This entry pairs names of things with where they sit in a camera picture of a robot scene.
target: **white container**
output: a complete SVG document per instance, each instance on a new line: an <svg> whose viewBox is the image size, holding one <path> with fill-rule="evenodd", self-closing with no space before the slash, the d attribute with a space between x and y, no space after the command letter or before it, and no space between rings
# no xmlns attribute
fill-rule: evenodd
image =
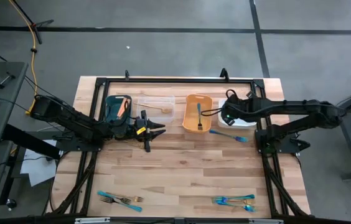
<svg viewBox="0 0 351 224"><path fill-rule="evenodd" d="M224 103L226 102L227 99L221 99L218 101L218 107L221 108ZM254 125L256 125L256 122L246 122L243 121L242 119L235 119L235 123L231 126L227 125L226 122L221 118L221 112L218 113L218 125L222 128L238 128L238 129L243 129L243 128L250 128Z"/></svg>
<svg viewBox="0 0 351 224"><path fill-rule="evenodd" d="M155 106L158 108L171 109L170 113L162 113L162 110L141 106L140 104ZM141 115L141 111L146 111L146 116L155 123L170 123L174 119L176 99L174 96L140 96L138 98L137 113Z"/></svg>

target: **dark green container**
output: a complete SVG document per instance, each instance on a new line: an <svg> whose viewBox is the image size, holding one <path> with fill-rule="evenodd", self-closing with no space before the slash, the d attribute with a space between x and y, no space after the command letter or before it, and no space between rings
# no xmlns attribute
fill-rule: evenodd
<svg viewBox="0 0 351 224"><path fill-rule="evenodd" d="M117 119L117 115L123 102L123 98L130 99L128 108L124 111L122 117ZM133 104L133 99L128 95L114 95L106 97L106 109L105 109L105 121L113 126L116 126L116 129L113 129L115 135L120 137L120 135L126 132L127 125L130 123L131 117L131 105Z"/></svg>

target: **tripod stand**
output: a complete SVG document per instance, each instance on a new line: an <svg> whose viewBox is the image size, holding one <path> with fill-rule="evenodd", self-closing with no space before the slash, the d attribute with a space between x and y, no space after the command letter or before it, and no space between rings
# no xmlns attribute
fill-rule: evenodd
<svg viewBox="0 0 351 224"><path fill-rule="evenodd" d="M43 44L43 41L42 41L41 36L39 34L39 31L37 30L37 26L41 27L44 24L48 25L48 24L52 23L54 20L50 19L50 20L47 20L47 21L34 23L32 21L32 19L23 10L23 8L21 8L21 6L18 4L18 2L16 2L16 0L12 0L12 1L13 1L13 3L15 3L15 5L18 7L18 9L23 13L23 15L27 18L27 20L30 22L30 27L32 28L33 32L36 34L37 41L39 41L39 44Z"/></svg>

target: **white paper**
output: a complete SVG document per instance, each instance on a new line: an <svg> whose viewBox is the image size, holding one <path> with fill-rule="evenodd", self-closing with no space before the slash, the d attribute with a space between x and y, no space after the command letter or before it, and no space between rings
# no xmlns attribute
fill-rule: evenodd
<svg viewBox="0 0 351 224"><path fill-rule="evenodd" d="M52 146L56 145L54 140L44 140ZM43 155L26 149L24 159L36 159ZM52 159L47 161L45 157L36 160L26 160L22 163L21 174L29 174L30 185L33 187L45 180L55 177L57 165Z"/></svg>

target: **orange cable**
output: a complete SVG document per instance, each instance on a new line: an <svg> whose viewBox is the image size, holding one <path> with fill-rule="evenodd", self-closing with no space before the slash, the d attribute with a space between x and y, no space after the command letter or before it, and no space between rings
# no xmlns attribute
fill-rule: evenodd
<svg viewBox="0 0 351 224"><path fill-rule="evenodd" d="M25 21L27 27L29 28L30 30L30 33L32 34L32 37L33 37L33 48L32 48L32 63L31 63L31 67L32 67L32 74L33 74L33 79L34 79L34 83L35 83L35 87L34 87L34 96L37 94L37 79L36 79L36 74L34 73L34 57L35 57L35 52L34 50L36 50L36 39L34 37L34 33L33 33L33 30L32 28L30 27L29 23L27 22L26 18L24 17L24 15L22 15L22 13L20 12L20 10L15 6L15 4L11 1L11 0L8 0L9 3L12 4L12 6L14 7L14 9L18 12L18 14L22 17L22 19ZM33 97L33 103L32 105L30 106L29 108L29 111L25 111L25 114L30 114L30 111L32 111L32 108L34 106L34 103L35 103L35 99Z"/></svg>

